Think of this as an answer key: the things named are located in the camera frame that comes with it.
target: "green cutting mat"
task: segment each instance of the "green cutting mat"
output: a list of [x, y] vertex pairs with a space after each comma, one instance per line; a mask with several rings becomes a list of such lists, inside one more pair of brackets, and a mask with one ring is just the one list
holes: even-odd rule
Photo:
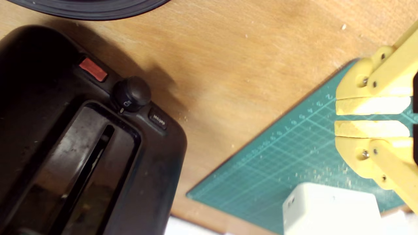
[[336, 116], [335, 90], [350, 63], [195, 186], [187, 197], [283, 234], [282, 204], [302, 182], [376, 195], [381, 211], [403, 204], [393, 191], [355, 174], [335, 148], [335, 120], [418, 121], [411, 107], [399, 115]]

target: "white plastic object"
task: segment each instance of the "white plastic object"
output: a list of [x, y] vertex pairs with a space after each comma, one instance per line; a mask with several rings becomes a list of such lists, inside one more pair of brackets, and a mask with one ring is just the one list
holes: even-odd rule
[[299, 184], [283, 203], [284, 235], [381, 235], [373, 194]]

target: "wooden table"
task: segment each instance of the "wooden table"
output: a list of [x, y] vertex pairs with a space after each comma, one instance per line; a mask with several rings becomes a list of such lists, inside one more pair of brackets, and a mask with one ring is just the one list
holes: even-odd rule
[[172, 0], [133, 18], [83, 22], [0, 1], [0, 37], [52, 26], [122, 76], [144, 77], [189, 141], [172, 213], [218, 232], [267, 235], [186, 192], [336, 69], [394, 43], [417, 13], [413, 0]]

